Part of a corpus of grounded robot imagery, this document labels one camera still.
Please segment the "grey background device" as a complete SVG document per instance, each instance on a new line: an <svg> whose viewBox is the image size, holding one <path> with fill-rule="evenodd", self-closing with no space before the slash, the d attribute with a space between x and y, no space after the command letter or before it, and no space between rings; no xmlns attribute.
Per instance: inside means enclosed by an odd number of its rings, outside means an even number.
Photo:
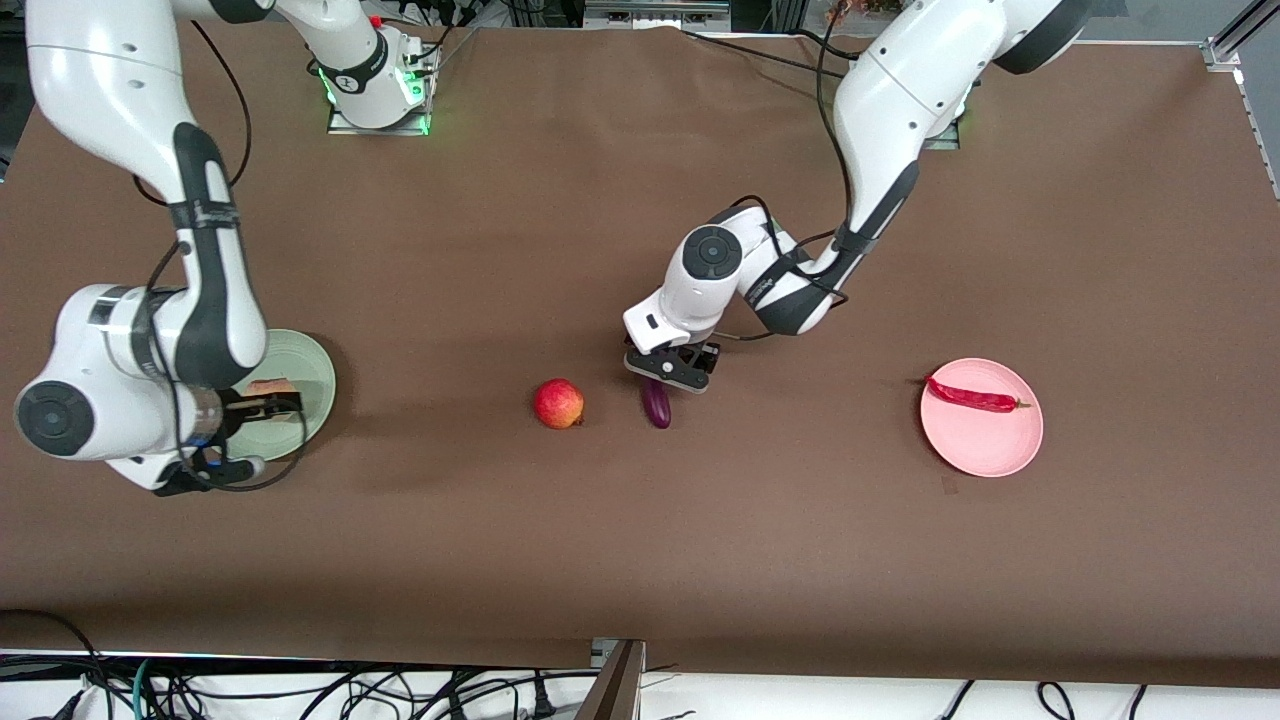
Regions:
<svg viewBox="0 0 1280 720"><path fill-rule="evenodd" d="M672 26L695 32L731 32L730 0L584 0L585 29L649 29Z"/></svg>

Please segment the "light green plate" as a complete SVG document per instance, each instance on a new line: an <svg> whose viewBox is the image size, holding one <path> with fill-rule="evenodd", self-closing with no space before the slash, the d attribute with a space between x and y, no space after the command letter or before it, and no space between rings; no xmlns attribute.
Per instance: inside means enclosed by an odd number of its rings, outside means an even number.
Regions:
<svg viewBox="0 0 1280 720"><path fill-rule="evenodd" d="M326 350L298 331L269 331L264 360L234 389L247 396L268 380L288 380L300 393L302 413L251 421L228 441L233 457L260 456L274 461L293 454L302 436L312 439L329 418L337 396L335 368Z"/></svg>

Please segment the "brown table beam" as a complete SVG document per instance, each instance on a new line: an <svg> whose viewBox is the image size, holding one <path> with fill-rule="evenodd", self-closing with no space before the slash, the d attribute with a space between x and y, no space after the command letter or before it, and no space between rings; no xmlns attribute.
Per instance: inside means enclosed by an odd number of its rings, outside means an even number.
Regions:
<svg viewBox="0 0 1280 720"><path fill-rule="evenodd" d="M644 641L614 641L605 650L604 664L573 720L639 720L640 683L645 670Z"/></svg>

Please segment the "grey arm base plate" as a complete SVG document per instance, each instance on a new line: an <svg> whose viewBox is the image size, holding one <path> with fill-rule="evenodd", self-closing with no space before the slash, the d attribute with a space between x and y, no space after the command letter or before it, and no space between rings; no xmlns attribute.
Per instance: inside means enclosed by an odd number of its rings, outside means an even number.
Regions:
<svg viewBox="0 0 1280 720"><path fill-rule="evenodd" d="M430 132L434 74L383 73L365 83L360 94L346 92L344 81L335 85L324 76L321 82L330 102L326 122L330 135L416 137Z"/></svg>
<svg viewBox="0 0 1280 720"><path fill-rule="evenodd" d="M924 150L955 150L959 149L959 122L965 111L963 97L957 97L948 104L931 127L922 147Z"/></svg>

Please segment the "pink plate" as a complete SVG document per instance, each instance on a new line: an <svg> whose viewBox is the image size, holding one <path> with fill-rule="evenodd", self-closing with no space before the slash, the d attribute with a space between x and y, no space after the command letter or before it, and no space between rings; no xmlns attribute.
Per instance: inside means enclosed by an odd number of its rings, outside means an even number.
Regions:
<svg viewBox="0 0 1280 720"><path fill-rule="evenodd" d="M952 468L983 478L1009 477L1030 464L1044 437L1044 415L1032 387L1009 366L983 357L946 363L929 375L947 386L1011 395L1030 409L983 413L922 391L919 418L931 447Z"/></svg>

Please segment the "red chili pepper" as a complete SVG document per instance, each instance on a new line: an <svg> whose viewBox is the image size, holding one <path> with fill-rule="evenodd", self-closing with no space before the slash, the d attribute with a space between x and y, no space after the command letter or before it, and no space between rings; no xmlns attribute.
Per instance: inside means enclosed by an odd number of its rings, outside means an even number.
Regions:
<svg viewBox="0 0 1280 720"><path fill-rule="evenodd" d="M1010 414L1020 409L1033 407L1032 404L1023 402L1020 398L1011 395L980 392L947 386L938 382L934 375L928 375L925 378L925 388L931 395L946 404L983 413Z"/></svg>

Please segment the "brown table cover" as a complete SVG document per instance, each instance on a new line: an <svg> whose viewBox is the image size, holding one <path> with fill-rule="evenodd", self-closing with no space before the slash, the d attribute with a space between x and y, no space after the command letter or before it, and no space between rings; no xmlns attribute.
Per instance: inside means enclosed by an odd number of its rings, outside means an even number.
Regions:
<svg viewBox="0 0 1280 720"><path fill-rule="evenodd" d="M636 637L684 671L1280 687L1280 205L1197 49L987 73L847 304L726 345L658 430L621 315L681 238L748 193L804 237L840 219L809 73L672 29L483 31L429 136L334 137L288 26L210 33L253 115L259 301L339 398L248 495L28 446L59 307L172 238L33 114L0 184L0 609L106 652L576 666ZM1039 400L1018 473L924 437L963 357ZM580 425L538 420L553 378Z"/></svg>

